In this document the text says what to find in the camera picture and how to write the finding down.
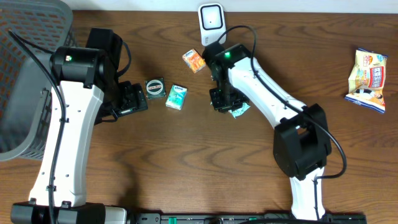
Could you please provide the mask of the orange tissue pack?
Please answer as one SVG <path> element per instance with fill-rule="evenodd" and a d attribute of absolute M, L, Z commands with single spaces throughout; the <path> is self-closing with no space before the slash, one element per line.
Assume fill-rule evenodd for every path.
<path fill-rule="evenodd" d="M 193 73 L 199 72 L 202 68 L 206 66 L 205 60 L 195 49 L 191 49 L 183 54 L 182 59 Z"/>

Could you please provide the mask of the dark green round-label box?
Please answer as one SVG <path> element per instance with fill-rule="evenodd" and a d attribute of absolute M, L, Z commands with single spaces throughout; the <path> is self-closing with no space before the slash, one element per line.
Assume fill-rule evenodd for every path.
<path fill-rule="evenodd" d="M 163 98 L 166 96 L 164 78 L 155 78 L 145 81 L 146 96 L 148 100 Z"/>

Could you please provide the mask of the yellow snack chip bag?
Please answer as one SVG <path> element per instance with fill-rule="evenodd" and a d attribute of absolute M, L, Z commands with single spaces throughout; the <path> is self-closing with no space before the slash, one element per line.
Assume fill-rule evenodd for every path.
<path fill-rule="evenodd" d="M 345 100 L 384 114 L 387 55 L 357 49 Z"/>

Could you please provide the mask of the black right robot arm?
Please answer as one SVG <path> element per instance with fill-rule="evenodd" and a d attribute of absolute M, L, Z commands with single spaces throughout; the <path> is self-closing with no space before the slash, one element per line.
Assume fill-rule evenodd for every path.
<path fill-rule="evenodd" d="M 289 95 L 261 68 L 242 44 L 225 49 L 213 42 L 202 53 L 216 88 L 210 90 L 215 110 L 225 113 L 252 103 L 274 130 L 273 155 L 289 177 L 292 215 L 320 220 L 325 216 L 320 184 L 331 154 L 326 114 L 318 105 L 307 106 Z"/>

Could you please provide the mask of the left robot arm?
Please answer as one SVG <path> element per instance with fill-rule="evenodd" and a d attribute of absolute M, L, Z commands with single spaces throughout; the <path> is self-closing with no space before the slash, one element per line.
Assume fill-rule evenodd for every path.
<path fill-rule="evenodd" d="M 86 200 L 86 165 L 93 128 L 148 108 L 140 84 L 121 82 L 120 36 L 93 28 L 85 47 L 59 47 L 42 71 L 52 89 L 52 113 L 40 172 L 26 202 L 12 206 L 13 223 L 134 221 L 123 207 Z"/>

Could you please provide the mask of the mint green wipes pack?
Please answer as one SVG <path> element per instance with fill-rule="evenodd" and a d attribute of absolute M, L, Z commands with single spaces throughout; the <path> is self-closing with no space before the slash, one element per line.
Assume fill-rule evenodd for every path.
<path fill-rule="evenodd" d="M 233 118 L 237 118 L 244 114 L 251 106 L 247 103 L 243 103 L 242 107 L 238 109 L 229 110 L 228 112 L 233 116 Z"/>

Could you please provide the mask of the teal tissue pack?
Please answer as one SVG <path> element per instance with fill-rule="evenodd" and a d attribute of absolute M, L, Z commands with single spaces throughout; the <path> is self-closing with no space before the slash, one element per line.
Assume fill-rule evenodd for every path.
<path fill-rule="evenodd" d="M 165 102 L 166 107 L 181 110 L 185 97 L 187 95 L 187 89 L 182 86 L 172 85 L 169 96 Z"/>

